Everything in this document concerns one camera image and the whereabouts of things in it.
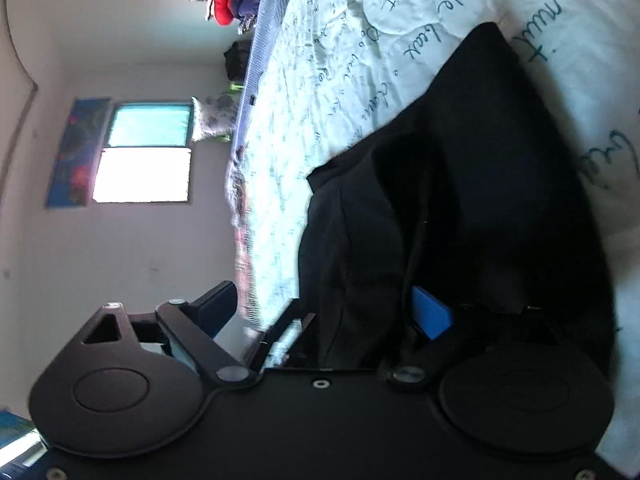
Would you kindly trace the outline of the black pants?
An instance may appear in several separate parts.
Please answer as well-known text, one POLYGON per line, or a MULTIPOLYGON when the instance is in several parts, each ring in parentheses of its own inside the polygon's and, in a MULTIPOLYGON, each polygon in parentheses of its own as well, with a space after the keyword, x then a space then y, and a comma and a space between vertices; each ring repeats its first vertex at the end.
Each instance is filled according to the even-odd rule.
POLYGON ((454 317, 444 367, 474 390, 613 402, 613 287, 574 158, 498 26, 469 32, 427 90, 316 168, 298 251, 312 365, 382 370, 409 286, 454 317))

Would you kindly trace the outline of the floral patchwork blanket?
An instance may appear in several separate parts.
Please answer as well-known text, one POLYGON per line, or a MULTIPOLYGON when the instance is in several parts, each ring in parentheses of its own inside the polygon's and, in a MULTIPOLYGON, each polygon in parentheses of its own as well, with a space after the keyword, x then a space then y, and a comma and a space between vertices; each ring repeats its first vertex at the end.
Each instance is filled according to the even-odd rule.
POLYGON ((246 220, 247 198, 242 173, 244 148, 234 148, 227 167, 226 196, 231 210, 235 244, 235 285, 239 294, 240 315, 247 323, 262 325, 256 299, 252 266, 252 237, 246 220))

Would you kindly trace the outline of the colourful floral poster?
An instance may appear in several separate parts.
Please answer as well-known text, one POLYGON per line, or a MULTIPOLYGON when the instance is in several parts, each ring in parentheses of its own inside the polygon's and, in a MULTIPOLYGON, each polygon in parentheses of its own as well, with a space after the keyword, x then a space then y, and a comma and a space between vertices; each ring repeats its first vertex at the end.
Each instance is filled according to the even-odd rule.
POLYGON ((76 99, 56 153, 47 208, 82 207, 91 197, 96 159, 103 145, 110 98, 76 99))

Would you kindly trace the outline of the green-framed window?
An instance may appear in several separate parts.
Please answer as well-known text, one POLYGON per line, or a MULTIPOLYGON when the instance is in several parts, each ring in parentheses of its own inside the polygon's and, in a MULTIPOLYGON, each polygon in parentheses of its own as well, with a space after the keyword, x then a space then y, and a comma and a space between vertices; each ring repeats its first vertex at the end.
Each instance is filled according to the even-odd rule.
POLYGON ((125 102, 114 107, 96 167, 98 204, 190 200, 193 105, 125 102))

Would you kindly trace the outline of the floral white pillow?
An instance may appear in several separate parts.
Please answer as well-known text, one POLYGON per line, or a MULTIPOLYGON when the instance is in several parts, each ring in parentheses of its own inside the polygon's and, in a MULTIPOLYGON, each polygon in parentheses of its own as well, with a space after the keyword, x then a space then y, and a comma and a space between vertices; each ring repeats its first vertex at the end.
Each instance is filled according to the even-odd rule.
POLYGON ((194 96, 192 104, 193 142, 209 138, 230 139, 234 135, 239 111, 239 99, 236 94, 221 93, 220 96, 209 96, 204 101, 194 96))

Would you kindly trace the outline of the green plastic stool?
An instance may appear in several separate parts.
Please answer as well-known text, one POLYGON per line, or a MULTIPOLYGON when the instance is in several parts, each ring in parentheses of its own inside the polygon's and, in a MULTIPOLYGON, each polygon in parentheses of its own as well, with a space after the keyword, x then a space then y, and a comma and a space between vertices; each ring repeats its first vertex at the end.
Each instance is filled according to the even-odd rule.
POLYGON ((217 104, 220 111, 224 136, 231 140, 235 134, 236 122, 240 114, 244 84, 232 81, 229 89, 224 90, 218 98, 217 104))

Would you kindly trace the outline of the white script-print quilt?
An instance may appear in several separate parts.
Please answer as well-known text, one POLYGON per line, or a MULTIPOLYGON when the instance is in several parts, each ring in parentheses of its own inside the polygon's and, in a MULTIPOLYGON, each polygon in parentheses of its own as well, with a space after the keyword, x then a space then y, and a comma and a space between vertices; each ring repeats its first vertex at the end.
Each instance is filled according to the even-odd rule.
POLYGON ((420 96, 477 24, 496 23, 568 145, 616 287, 616 409, 600 455, 639 471, 639 0, 288 0, 242 173, 262 325, 297 292, 314 167, 420 96))

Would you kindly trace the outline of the black bag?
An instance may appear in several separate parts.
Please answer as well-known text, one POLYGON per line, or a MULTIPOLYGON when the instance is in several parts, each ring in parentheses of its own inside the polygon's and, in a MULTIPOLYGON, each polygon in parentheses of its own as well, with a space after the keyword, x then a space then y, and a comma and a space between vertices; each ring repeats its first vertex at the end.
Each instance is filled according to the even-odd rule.
POLYGON ((243 81, 246 76, 248 60, 252 50, 252 40, 236 40, 224 52, 224 68, 230 81, 243 81))

